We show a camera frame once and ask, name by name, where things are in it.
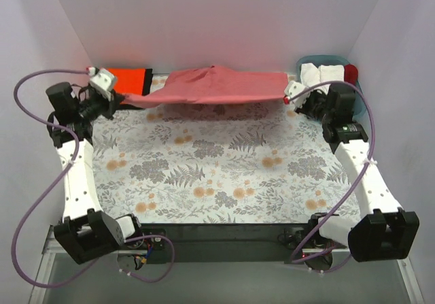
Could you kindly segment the pink t shirt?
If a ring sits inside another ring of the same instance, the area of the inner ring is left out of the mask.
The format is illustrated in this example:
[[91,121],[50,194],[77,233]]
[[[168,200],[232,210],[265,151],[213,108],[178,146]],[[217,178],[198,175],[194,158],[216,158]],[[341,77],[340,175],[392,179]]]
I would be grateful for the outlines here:
[[164,86],[148,95],[126,93],[124,102],[140,108],[160,104],[225,105],[280,100],[288,85],[284,72],[235,71],[219,65],[173,71]]

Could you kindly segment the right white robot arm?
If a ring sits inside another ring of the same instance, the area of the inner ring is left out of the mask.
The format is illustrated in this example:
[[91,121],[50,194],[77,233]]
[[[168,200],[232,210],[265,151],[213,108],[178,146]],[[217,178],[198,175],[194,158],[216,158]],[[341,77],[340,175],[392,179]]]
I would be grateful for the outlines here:
[[343,198],[326,214],[314,214],[307,234],[290,256],[311,240],[334,241],[349,248],[358,262],[400,260],[408,256],[419,228],[415,212],[407,212],[395,199],[373,158],[375,128],[366,133],[356,122],[354,103],[363,94],[344,81],[306,87],[290,82],[284,100],[295,111],[321,123],[323,137],[351,182]]

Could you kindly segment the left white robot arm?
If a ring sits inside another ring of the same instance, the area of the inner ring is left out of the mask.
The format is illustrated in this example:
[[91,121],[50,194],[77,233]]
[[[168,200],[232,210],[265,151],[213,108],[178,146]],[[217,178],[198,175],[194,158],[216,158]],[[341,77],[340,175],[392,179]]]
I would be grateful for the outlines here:
[[86,86],[88,97],[81,100],[68,82],[46,90],[53,107],[49,130],[61,165],[71,165],[64,178],[65,206],[54,236],[77,263],[83,264],[119,250],[126,240],[138,236],[140,223],[133,214],[112,218],[104,213],[94,182],[92,123],[99,117],[111,119],[124,97],[115,91],[106,99]]

